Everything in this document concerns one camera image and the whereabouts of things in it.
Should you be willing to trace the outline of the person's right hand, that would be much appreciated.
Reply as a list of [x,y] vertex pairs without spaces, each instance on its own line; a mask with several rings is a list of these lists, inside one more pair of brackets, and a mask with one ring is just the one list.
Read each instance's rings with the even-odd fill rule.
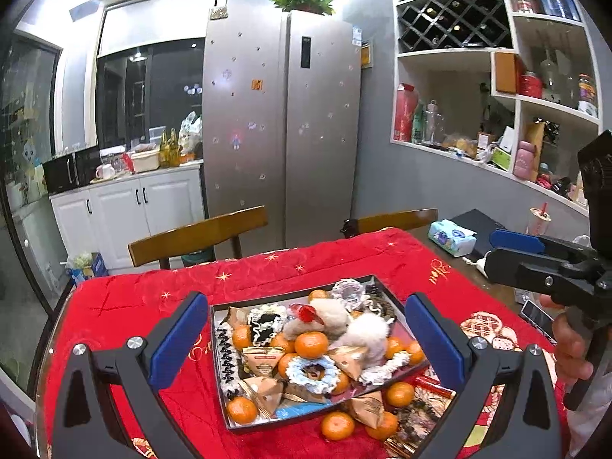
[[578,380],[588,380],[592,375],[593,365],[585,358],[586,342],[571,328],[566,311],[555,317],[552,331],[557,342],[554,351],[557,377],[570,386]]

